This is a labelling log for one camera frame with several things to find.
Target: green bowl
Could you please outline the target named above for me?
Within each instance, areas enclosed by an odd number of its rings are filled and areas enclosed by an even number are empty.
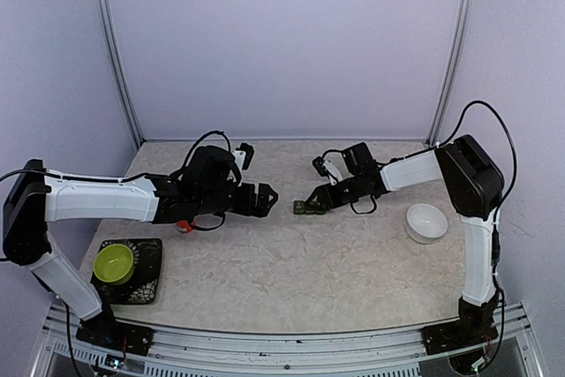
[[[101,282],[118,286],[133,275],[133,252],[126,245],[110,245],[94,260],[94,275]]]

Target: red object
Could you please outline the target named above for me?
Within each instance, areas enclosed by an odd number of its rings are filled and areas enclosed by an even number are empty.
[[[188,221],[179,221],[175,224],[175,227],[177,227],[177,230],[181,233],[190,233],[192,231],[191,224],[189,224]]]

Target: table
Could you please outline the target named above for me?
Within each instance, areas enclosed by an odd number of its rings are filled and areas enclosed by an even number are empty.
[[[292,214],[327,182],[312,159],[355,141],[255,141],[247,182],[269,183],[280,195],[268,218],[228,215],[213,232],[179,233],[173,225],[104,220],[80,273],[90,278],[100,243],[112,238],[161,238],[162,279],[151,305],[114,305],[117,317],[182,328],[249,333],[331,333],[392,328],[456,317],[464,276],[463,226],[442,182],[378,200],[372,215],[342,207],[323,216]],[[368,142],[380,162],[415,152],[420,143]],[[170,173],[190,143],[145,143],[128,174]],[[334,164],[346,175],[341,159]],[[426,202],[448,218],[434,245],[407,235],[407,208]],[[358,203],[364,210],[368,200]],[[215,217],[197,217],[214,224]]]

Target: marble-patterned tabletop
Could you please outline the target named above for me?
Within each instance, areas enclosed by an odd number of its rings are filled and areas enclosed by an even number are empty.
[[[160,238],[162,280],[151,305],[114,305],[118,317],[210,330],[252,333],[326,333],[392,328],[456,316],[464,275],[463,227],[441,182],[389,193],[372,215],[348,207],[318,216],[292,214],[293,200],[327,182],[312,159],[351,141],[256,141],[247,182],[265,182],[280,199],[269,217],[228,214],[212,232],[179,233],[173,225],[105,220],[80,269],[89,279],[104,239]],[[385,162],[422,148],[419,143],[369,142]],[[190,146],[146,143],[129,174],[170,173]],[[333,160],[346,176],[339,156]],[[448,234],[434,245],[407,235],[408,207],[426,202],[448,218]],[[369,209],[368,200],[358,209]],[[201,226],[215,217],[197,217]]]

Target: black tray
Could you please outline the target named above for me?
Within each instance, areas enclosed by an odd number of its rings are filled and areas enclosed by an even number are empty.
[[[103,283],[92,273],[90,283],[114,305],[146,305],[154,301],[161,276],[162,241],[159,238],[130,238],[104,240],[104,247],[121,244],[133,252],[133,275],[125,284],[112,286]]]

